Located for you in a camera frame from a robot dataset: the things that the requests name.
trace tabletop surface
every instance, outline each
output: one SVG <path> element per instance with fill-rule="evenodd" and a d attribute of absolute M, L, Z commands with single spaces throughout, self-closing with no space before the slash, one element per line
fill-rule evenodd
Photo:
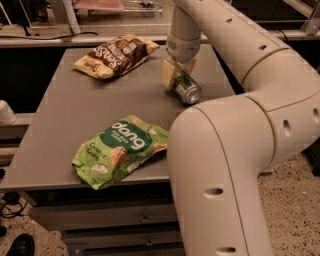
<path fill-rule="evenodd" d="M 72 66 L 90 50 L 66 50 L 0 189 L 85 186 L 71 164 L 82 142 L 129 114 L 169 130 L 177 115 L 188 107 L 161 84 L 162 63 L 168 56 L 164 46 L 126 75 L 104 81 Z M 202 102 L 234 94 L 210 45 L 201 46 L 192 76 L 202 87 Z M 168 179 L 166 158 L 160 157 L 147 162 L 120 183 Z"/>

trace drawer handle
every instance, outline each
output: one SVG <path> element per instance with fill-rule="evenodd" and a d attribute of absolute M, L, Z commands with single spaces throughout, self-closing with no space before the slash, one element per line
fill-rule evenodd
<path fill-rule="evenodd" d="M 148 247 L 151 247 L 151 246 L 153 246 L 153 243 L 150 240 L 148 240 L 145 245 Z"/>
<path fill-rule="evenodd" d="M 141 224 L 149 224 L 151 222 L 150 219 L 148 219 L 148 217 L 144 216 L 143 219 L 140 220 Z"/>

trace chip bag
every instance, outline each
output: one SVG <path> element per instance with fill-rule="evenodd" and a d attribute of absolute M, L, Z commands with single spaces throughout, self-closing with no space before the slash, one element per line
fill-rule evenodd
<path fill-rule="evenodd" d="M 84 183 L 99 190 L 119 182 L 155 153 L 166 150 L 168 131 L 129 115 L 82 143 L 72 163 Z"/>
<path fill-rule="evenodd" d="M 89 51 L 73 66 L 97 79 L 107 79 L 126 74 L 157 48 L 159 45 L 147 38 L 126 34 Z"/>

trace floor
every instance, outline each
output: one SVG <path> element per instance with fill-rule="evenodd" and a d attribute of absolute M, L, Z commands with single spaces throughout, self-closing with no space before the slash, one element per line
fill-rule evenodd
<path fill-rule="evenodd" d="M 313 175 L 313 168 L 305 154 L 298 154 L 259 178 L 275 256 L 320 256 L 320 177 Z M 22 233 L 34 237 L 34 256 L 69 255 L 58 231 L 47 232 L 28 216 L 1 219 L 1 225 L 7 228 L 7 235 L 0 237 L 1 256 Z"/>

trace drawer front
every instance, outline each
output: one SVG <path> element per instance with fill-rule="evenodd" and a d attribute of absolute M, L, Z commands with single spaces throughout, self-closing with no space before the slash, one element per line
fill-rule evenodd
<path fill-rule="evenodd" d="M 63 235 L 63 242 L 74 250 L 95 248 L 145 247 L 182 243 L 178 223 L 164 226 L 147 225 L 147 228 L 107 229 L 104 231 L 84 231 Z"/>
<path fill-rule="evenodd" d="M 49 231 L 77 230 L 101 227 L 130 226 L 176 222 L 174 204 L 86 204 L 58 207 L 39 207 L 30 216 Z"/>
<path fill-rule="evenodd" d="M 81 256 L 186 256 L 181 244 L 173 246 L 154 247 L 146 250 L 136 250 L 132 248 L 114 250 L 87 250 L 81 252 Z"/>

